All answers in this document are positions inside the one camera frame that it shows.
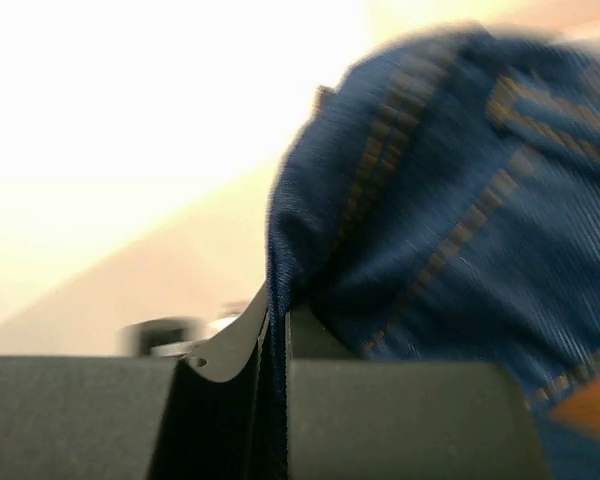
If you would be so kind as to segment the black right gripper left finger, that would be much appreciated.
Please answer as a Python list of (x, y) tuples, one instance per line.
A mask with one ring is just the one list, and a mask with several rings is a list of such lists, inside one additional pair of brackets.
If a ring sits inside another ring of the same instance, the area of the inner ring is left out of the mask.
[(176, 358), (0, 356), (0, 479), (247, 479), (267, 293)]

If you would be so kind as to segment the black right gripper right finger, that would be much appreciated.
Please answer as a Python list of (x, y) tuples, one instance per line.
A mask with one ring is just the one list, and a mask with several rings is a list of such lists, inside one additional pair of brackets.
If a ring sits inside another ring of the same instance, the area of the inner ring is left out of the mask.
[(361, 360), (304, 306), (287, 315), (286, 353), (293, 479), (550, 475), (522, 393), (497, 365)]

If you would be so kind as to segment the dark blue denim trousers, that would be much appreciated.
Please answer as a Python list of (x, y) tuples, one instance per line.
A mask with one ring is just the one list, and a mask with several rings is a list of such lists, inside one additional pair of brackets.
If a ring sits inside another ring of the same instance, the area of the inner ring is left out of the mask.
[(600, 441), (546, 416), (600, 379), (600, 53), (472, 28), (355, 64), (280, 172), (267, 290), (267, 478), (304, 299), (366, 359), (503, 365), (553, 475), (600, 479)]

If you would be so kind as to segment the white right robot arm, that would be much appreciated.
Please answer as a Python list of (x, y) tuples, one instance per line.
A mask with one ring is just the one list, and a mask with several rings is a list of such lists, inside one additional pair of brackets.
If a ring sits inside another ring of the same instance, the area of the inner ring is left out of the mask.
[[(0, 479), (262, 479), (267, 295), (193, 341), (128, 327), (131, 354), (0, 356)], [(354, 357), (304, 305), (285, 319), (288, 479), (547, 479), (515, 381), (484, 362)]]

